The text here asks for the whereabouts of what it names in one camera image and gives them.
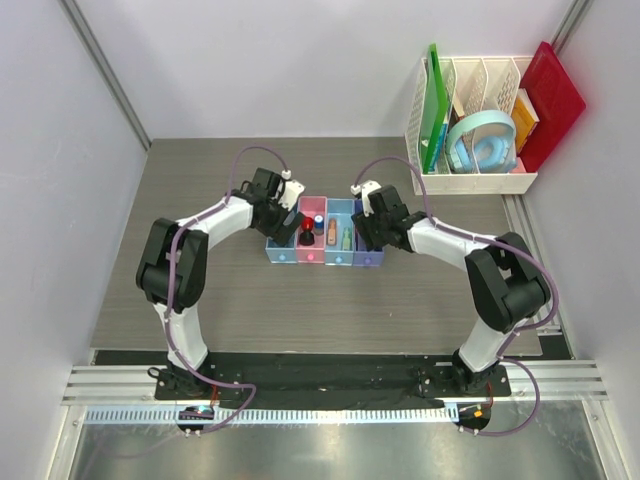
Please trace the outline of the blue cap stamp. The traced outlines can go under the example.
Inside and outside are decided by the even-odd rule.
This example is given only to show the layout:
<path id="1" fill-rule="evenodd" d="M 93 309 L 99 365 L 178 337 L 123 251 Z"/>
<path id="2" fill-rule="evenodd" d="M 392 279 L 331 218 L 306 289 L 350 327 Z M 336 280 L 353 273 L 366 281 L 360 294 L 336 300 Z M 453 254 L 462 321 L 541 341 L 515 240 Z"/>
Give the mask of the blue cap stamp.
<path id="1" fill-rule="evenodd" d="M 323 215 L 315 215 L 313 218 L 313 233 L 316 236 L 323 236 L 325 231 L 324 227 L 324 216 Z"/>

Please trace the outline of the purple drawer box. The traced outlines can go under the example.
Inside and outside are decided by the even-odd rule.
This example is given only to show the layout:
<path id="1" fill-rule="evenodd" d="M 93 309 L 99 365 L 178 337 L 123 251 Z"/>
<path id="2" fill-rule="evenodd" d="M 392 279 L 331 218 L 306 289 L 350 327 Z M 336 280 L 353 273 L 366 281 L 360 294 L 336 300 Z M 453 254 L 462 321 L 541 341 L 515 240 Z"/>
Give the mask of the purple drawer box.
<path id="1" fill-rule="evenodd" d="M 366 248 L 364 239 L 360 235 L 357 228 L 354 228 L 354 233 L 355 233 L 355 243 L 354 243 L 353 265 L 355 267 L 365 267 L 365 268 L 381 266 L 384 260 L 384 250 L 382 248 L 368 250 Z"/>

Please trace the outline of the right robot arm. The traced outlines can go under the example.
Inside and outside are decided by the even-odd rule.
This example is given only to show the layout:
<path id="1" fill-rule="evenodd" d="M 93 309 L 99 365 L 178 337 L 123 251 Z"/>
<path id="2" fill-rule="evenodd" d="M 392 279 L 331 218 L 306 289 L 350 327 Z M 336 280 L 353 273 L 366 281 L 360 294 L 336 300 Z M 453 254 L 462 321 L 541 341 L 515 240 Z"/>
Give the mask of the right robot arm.
<path id="1" fill-rule="evenodd" d="M 411 213 L 391 185 L 367 181 L 351 188 L 361 202 L 354 227 L 369 250 L 392 246 L 459 268 L 468 277 L 478 315 L 452 355 L 449 382 L 465 395 L 483 389 L 509 339 L 552 297 L 552 290 L 523 238 L 508 232 L 482 236 L 423 211 Z"/>

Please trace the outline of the pink drawer box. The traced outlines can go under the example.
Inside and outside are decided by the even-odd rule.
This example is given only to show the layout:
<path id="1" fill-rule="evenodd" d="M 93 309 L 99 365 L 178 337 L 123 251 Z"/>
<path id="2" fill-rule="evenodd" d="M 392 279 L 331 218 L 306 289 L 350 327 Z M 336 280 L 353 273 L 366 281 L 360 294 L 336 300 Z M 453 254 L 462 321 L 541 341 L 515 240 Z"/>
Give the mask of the pink drawer box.
<path id="1" fill-rule="evenodd" d="M 303 220 L 296 233 L 296 257 L 299 263 L 321 264 L 325 261 L 325 220 L 327 198 L 303 196 L 298 202 Z"/>

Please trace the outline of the light blue drawer box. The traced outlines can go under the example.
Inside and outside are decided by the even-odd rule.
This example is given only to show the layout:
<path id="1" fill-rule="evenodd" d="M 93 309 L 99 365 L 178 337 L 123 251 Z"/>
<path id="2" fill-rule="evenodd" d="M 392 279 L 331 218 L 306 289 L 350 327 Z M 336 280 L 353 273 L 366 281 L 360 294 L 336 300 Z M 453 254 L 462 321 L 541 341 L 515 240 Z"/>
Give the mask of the light blue drawer box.
<path id="1" fill-rule="evenodd" d="M 278 245 L 273 239 L 266 240 L 265 252 L 273 264 L 296 264 L 296 235 L 293 235 L 284 245 Z"/>

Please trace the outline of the red black stamp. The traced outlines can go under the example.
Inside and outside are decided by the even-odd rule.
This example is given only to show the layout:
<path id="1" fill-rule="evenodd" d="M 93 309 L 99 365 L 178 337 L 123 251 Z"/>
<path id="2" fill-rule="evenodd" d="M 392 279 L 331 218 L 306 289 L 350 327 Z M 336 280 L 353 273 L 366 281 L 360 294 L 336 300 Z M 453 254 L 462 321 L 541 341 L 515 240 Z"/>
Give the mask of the red black stamp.
<path id="1" fill-rule="evenodd" d="M 298 243 L 303 247 L 310 247 L 314 245 L 315 235 L 313 233 L 313 219 L 311 217 L 306 216 L 301 224 Z"/>

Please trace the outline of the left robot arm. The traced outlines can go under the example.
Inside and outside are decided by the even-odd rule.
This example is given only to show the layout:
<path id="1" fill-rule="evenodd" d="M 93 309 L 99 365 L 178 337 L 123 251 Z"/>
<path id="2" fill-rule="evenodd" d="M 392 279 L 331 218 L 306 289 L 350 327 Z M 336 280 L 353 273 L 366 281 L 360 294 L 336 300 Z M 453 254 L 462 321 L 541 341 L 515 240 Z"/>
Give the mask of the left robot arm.
<path id="1" fill-rule="evenodd" d="M 135 283 L 159 316 L 167 342 L 166 367 L 150 374 L 161 398 L 200 399 L 221 385 L 213 379 L 198 311 L 210 250 L 247 229 L 285 245 L 302 224 L 294 209 L 304 191 L 289 170 L 258 168 L 252 180 L 211 207 L 177 221 L 154 221 Z"/>

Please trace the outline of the sky blue drawer box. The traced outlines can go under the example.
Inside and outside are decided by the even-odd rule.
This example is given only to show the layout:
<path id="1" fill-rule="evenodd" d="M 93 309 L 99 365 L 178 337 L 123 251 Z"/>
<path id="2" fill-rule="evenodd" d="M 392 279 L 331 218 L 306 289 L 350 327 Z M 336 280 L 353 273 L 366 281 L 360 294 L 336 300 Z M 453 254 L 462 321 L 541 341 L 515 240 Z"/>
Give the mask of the sky blue drawer box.
<path id="1" fill-rule="evenodd" d="M 351 266 L 354 259 L 354 226 L 351 216 L 355 211 L 355 202 L 350 199 L 329 198 L 327 200 L 327 213 L 325 220 L 326 236 L 325 236 L 325 263 L 334 266 Z M 327 245 L 327 228 L 331 218 L 337 220 L 337 244 L 335 246 Z M 352 229 L 352 249 L 344 251 L 341 249 L 341 239 L 343 230 L 349 227 Z"/>

